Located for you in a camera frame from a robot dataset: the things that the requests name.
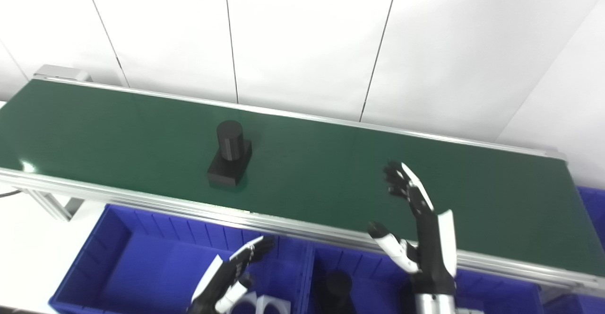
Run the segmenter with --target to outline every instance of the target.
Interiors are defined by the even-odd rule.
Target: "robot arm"
[[[436,307],[445,310],[439,313],[453,313],[457,254],[452,211],[437,215],[421,181],[404,163],[391,161],[384,172],[390,184],[389,193],[404,198],[416,219],[418,246],[397,239],[380,223],[369,223],[368,233],[410,274],[418,313],[432,313]]]
[[[227,261],[216,256],[194,291],[187,314],[224,314],[253,284],[248,264],[258,262],[274,247],[272,236],[260,236],[242,245]]]

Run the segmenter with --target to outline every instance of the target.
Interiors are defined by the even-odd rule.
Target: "white floor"
[[[0,185],[0,193],[13,190]],[[85,201],[67,223],[23,193],[0,198],[0,305],[53,314],[48,299],[103,208],[102,202]]]

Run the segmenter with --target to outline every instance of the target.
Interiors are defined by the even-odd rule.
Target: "black cable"
[[[7,192],[7,193],[0,193],[0,198],[16,195],[19,192],[21,192],[21,190],[15,190],[15,191]]]

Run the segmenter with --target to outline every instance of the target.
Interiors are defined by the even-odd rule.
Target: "black block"
[[[243,143],[242,156],[237,160],[224,159],[220,148],[216,151],[216,155],[214,155],[214,159],[208,168],[208,180],[211,183],[236,186],[240,182],[252,156],[251,142],[244,140]]]

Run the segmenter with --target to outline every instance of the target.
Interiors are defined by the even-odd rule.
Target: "white wall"
[[[70,66],[101,83],[557,148],[579,183],[605,187],[597,1],[394,0],[385,28],[391,0],[0,0],[0,99],[42,64]]]
[[[391,0],[229,0],[240,102],[359,120]]]
[[[54,64],[84,69],[100,83],[125,83],[91,0],[0,0],[0,41],[28,79]]]
[[[498,142],[564,152],[577,184],[605,189],[605,0],[569,40]]]
[[[26,77],[0,40],[0,103],[13,96],[26,82]]]
[[[493,141],[597,0],[395,0],[364,122]]]
[[[130,87],[235,102],[226,0],[95,0]]]

